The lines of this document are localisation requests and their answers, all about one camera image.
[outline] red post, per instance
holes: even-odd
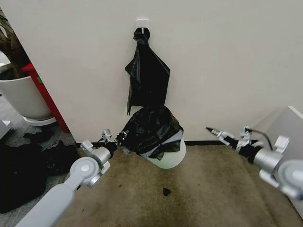
[[[36,85],[39,92],[41,93],[44,101],[48,105],[48,108],[50,109],[54,118],[58,122],[60,128],[62,129],[62,131],[64,133],[68,133],[69,129],[68,129],[64,119],[62,118],[58,108],[56,107],[55,103],[53,102],[53,99],[51,98],[48,91],[46,90],[46,87],[44,86],[44,84],[43,84],[41,78],[39,77],[36,69],[34,68],[33,64],[30,63],[30,64],[26,65],[25,67],[22,68],[22,71],[29,73],[29,75],[32,78],[34,84]]]

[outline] black trash bag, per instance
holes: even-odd
[[[128,133],[122,145],[129,151],[158,160],[164,152],[179,151],[183,135],[183,128],[165,106],[142,108],[134,113],[123,131]],[[176,140],[169,141],[176,135]]]
[[[57,140],[50,149],[42,151],[46,160],[47,175],[66,174],[72,164],[79,158],[76,145],[65,146],[62,140]]]
[[[134,40],[137,48],[134,59],[125,67],[130,75],[130,87],[127,102],[127,115],[132,105],[163,106],[169,83],[169,67],[152,51],[148,45],[150,31],[137,28]]]
[[[45,190],[46,168],[38,144],[0,145],[0,213],[13,210]]]

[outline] baseboard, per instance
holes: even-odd
[[[93,142],[92,145],[95,148],[101,147],[104,145],[104,143],[96,143]],[[186,146],[222,146],[225,145],[221,141],[218,140],[190,140],[190,141],[185,141]]]

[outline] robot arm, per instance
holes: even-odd
[[[66,211],[73,201],[75,191],[79,186],[91,188],[109,169],[109,159],[113,156],[127,132],[122,131],[113,141],[111,133],[104,130],[102,133],[104,147],[93,149],[88,141],[81,144],[81,148],[88,157],[75,161],[70,169],[70,177],[62,184],[53,187],[16,225],[16,227],[51,227]]]
[[[262,180],[292,199],[303,200],[303,161],[281,162],[283,152],[289,143],[288,138],[279,136],[275,143],[275,151],[269,151],[262,146],[251,145],[252,130],[248,127],[244,128],[239,141],[228,132],[208,127],[206,129],[218,137],[222,143],[247,158],[248,162],[259,166],[261,168],[259,176]]]

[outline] black cable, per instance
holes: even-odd
[[[247,128],[247,131],[248,132],[255,132],[255,133],[258,133],[258,134],[261,134],[262,136],[264,136],[266,138],[266,140],[268,141],[270,150],[273,150],[273,146],[271,145],[270,139],[265,133],[263,133],[261,131],[258,131],[258,130],[255,130],[255,129],[248,129],[248,128]]]

